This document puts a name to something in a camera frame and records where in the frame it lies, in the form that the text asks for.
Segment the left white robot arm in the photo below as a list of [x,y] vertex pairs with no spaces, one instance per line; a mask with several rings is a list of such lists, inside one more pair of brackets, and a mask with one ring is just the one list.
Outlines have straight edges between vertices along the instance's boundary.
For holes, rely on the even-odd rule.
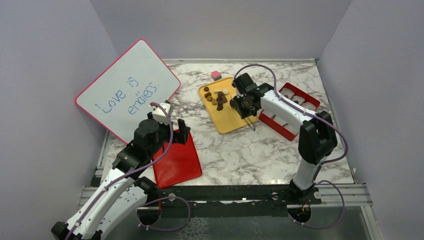
[[[178,121],[178,130],[173,130],[171,122],[161,123],[148,118],[140,122],[134,138],[117,154],[109,178],[97,189],[86,205],[76,214],[76,219],[57,222],[51,232],[57,240],[82,240],[88,238],[89,227],[97,227],[111,209],[118,197],[131,185],[140,188],[138,199],[144,205],[152,205],[157,200],[157,186],[141,173],[164,157],[172,144],[186,144],[190,127],[183,119]],[[162,150],[162,155],[154,155]]]

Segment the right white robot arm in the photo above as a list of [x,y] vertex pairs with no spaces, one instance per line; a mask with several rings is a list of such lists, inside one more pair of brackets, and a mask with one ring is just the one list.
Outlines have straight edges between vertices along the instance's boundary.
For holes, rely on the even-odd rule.
[[289,183],[288,196],[292,202],[302,203],[314,187],[320,163],[338,145],[330,114],[302,108],[270,84],[257,85],[248,73],[236,77],[232,86],[236,88],[236,96],[230,100],[230,106],[242,119],[256,116],[259,110],[264,110],[298,129],[301,160]]

